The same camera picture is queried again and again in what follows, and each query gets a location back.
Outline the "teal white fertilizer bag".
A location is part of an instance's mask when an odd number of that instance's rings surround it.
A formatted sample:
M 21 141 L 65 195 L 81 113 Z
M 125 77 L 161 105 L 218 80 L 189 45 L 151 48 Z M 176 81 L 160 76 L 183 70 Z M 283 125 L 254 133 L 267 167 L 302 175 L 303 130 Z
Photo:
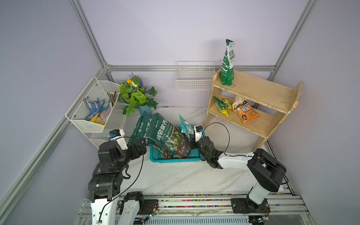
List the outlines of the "teal white fertilizer bag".
M 181 132 L 186 135 L 193 135 L 194 134 L 194 127 L 190 125 L 182 116 L 180 116 L 181 122 Z

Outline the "dark green soil bag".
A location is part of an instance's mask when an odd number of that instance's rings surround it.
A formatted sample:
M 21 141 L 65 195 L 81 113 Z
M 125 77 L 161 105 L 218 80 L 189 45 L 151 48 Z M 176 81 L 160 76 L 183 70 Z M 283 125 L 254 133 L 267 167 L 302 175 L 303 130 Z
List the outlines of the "dark green soil bag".
M 144 138 L 146 145 L 157 149 L 160 152 L 163 159 L 171 159 L 174 156 L 174 154 L 171 151 L 163 149 L 162 147 L 157 145 L 153 140 L 151 140 L 146 135 L 146 132 L 148 131 L 151 120 L 152 120 L 152 117 L 149 116 L 146 112 L 141 114 L 141 116 L 135 126 L 135 129 L 133 131 L 133 134 L 131 135 L 131 137 L 128 141 L 128 145 L 137 144 L 136 140 L 140 140 L 140 139 Z
M 152 116 L 146 135 L 156 145 L 179 158 L 187 158 L 191 153 L 191 144 L 186 135 L 159 113 Z

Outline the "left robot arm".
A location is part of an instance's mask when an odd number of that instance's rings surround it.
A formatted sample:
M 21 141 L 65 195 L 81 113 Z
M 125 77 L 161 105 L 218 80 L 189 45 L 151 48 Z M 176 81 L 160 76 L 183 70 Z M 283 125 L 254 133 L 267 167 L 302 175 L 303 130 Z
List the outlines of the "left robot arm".
M 158 213 L 158 201 L 146 202 L 141 191 L 121 190 L 131 176 L 129 162 L 146 153 L 145 139 L 135 140 L 123 150 L 117 141 L 100 145 L 99 163 L 88 184 L 94 225 L 143 225 Z

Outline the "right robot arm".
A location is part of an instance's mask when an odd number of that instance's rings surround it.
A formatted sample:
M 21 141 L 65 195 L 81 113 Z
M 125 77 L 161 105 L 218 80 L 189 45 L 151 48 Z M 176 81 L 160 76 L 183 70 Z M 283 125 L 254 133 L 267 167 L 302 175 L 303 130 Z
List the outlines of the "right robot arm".
M 192 145 L 199 151 L 208 165 L 214 169 L 240 169 L 250 171 L 256 179 L 255 185 L 248 192 L 246 198 L 231 199 L 233 213 L 250 214 L 265 213 L 267 197 L 279 191 L 286 177 L 287 169 L 277 159 L 264 149 L 255 152 L 234 155 L 215 149 L 209 137 L 201 132 L 190 135 Z

